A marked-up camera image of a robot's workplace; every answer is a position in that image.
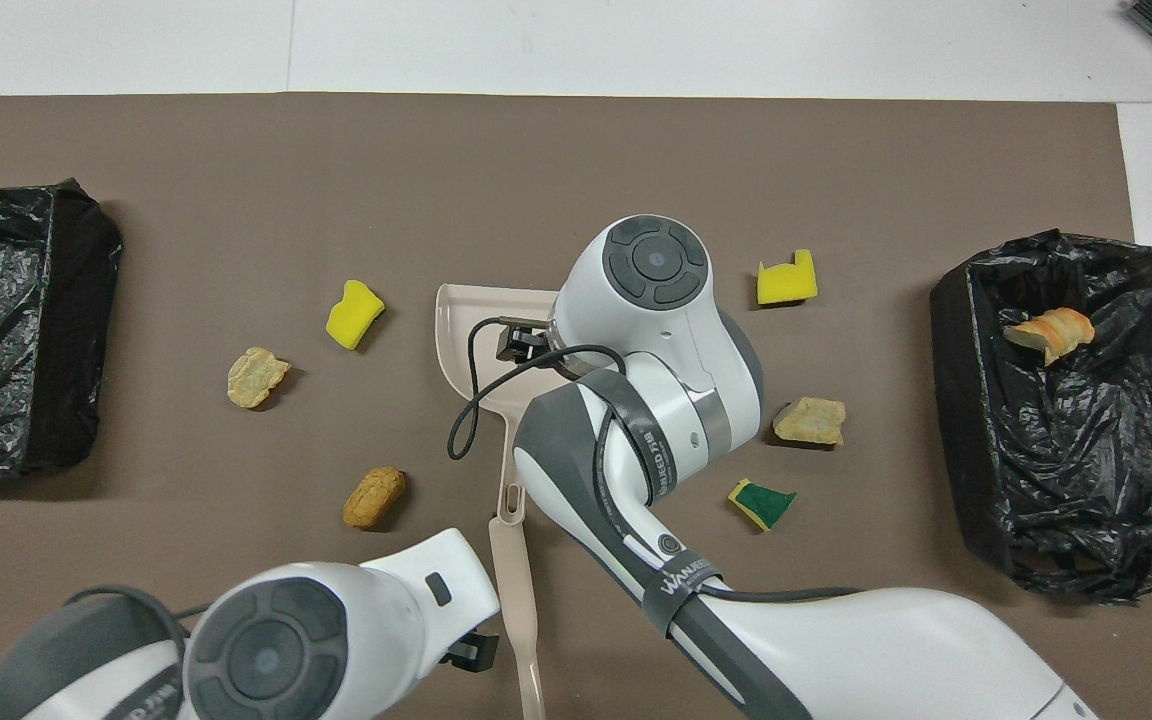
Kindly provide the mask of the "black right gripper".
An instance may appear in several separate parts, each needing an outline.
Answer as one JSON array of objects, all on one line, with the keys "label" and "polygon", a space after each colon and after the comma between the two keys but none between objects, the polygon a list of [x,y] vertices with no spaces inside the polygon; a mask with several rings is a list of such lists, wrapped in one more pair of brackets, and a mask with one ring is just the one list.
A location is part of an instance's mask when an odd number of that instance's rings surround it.
[{"label": "black right gripper", "polygon": [[495,359],[524,364],[548,351],[547,325],[544,323],[503,323],[497,341]]}]

